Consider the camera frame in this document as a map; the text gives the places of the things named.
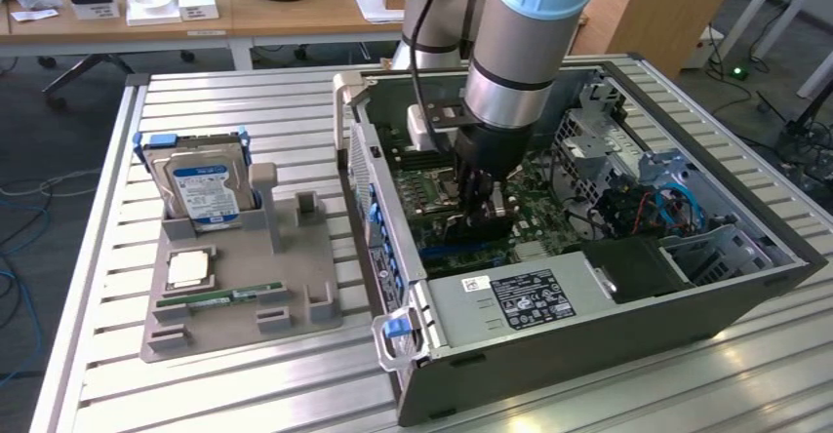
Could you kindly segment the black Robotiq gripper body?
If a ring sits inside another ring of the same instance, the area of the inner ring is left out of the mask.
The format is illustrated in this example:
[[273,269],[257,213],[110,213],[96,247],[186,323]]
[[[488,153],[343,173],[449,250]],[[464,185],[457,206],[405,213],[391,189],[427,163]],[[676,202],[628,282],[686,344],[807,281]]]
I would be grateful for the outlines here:
[[454,141],[457,171],[486,174],[505,181],[522,162],[529,145],[529,128],[504,129],[488,124],[464,126]]

